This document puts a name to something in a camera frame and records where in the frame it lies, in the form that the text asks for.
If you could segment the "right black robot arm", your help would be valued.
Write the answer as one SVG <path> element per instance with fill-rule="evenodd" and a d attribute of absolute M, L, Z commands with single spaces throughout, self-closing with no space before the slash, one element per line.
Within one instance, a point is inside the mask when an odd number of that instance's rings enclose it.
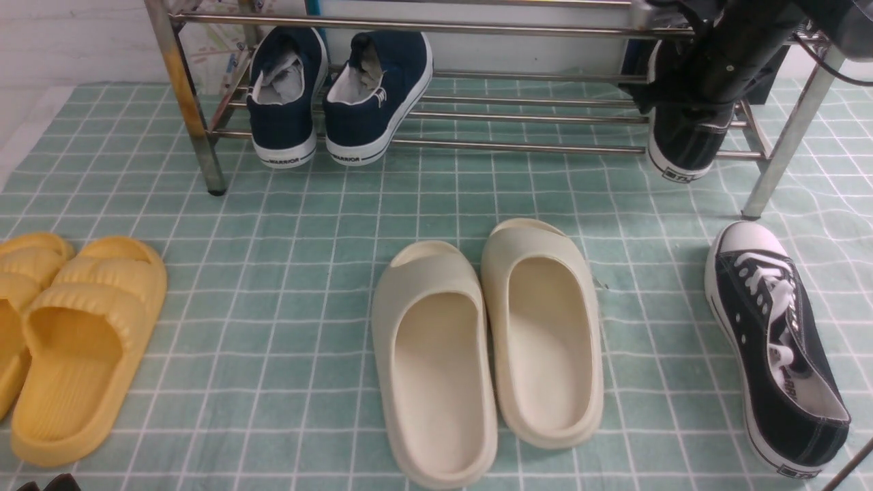
<path fill-rule="evenodd" d="M 631 97 L 642 114 L 690 110 L 701 119 L 730 109 L 799 25 L 811 22 L 843 56 L 871 60 L 870 1 L 654 1 L 692 26 L 690 46 Z"/>

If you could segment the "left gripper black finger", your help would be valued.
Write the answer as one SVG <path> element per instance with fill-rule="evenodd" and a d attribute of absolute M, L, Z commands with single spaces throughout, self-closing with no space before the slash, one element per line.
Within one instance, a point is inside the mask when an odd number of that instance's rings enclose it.
<path fill-rule="evenodd" d="M 81 491 L 78 482 L 71 473 L 62 473 L 52 479 L 43 491 Z"/>
<path fill-rule="evenodd" d="M 30 481 L 19 487 L 18 491 L 40 491 L 40 486 L 37 482 Z"/>

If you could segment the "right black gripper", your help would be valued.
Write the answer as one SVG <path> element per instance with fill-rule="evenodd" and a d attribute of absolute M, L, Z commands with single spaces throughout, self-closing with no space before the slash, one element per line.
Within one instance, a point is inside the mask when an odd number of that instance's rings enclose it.
<path fill-rule="evenodd" d="M 636 66 L 646 82 L 620 88 L 655 130 L 726 130 L 771 58 L 770 28 L 709 27 L 651 42 Z"/>

